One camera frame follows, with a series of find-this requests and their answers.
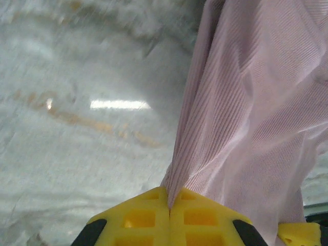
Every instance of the yellow plastic piece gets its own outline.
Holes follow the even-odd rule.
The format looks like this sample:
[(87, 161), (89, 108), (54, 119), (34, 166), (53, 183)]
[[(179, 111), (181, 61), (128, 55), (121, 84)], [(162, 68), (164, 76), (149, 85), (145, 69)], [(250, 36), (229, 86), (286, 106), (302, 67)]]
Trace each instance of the yellow plastic piece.
[(169, 209), (165, 188), (155, 188), (90, 219), (107, 224), (95, 246), (168, 246)]
[(127, 200), (88, 223), (106, 219), (95, 246), (244, 246), (233, 220), (251, 221), (206, 197), (183, 189), (172, 208), (165, 188)]
[(317, 223), (280, 224), (278, 236), (287, 246), (321, 246), (321, 230)]
[(171, 210), (170, 246), (244, 246), (235, 219), (252, 224), (247, 217), (183, 189)]

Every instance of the ribbed fabric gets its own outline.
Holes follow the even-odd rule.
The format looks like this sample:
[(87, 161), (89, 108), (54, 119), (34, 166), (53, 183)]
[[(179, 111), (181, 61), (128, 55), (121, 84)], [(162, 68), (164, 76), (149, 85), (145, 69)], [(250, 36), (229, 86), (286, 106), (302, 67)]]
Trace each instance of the ribbed fabric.
[(246, 216), (269, 245), (304, 221), (300, 186), (328, 149), (328, 0), (207, 0), (162, 182)]

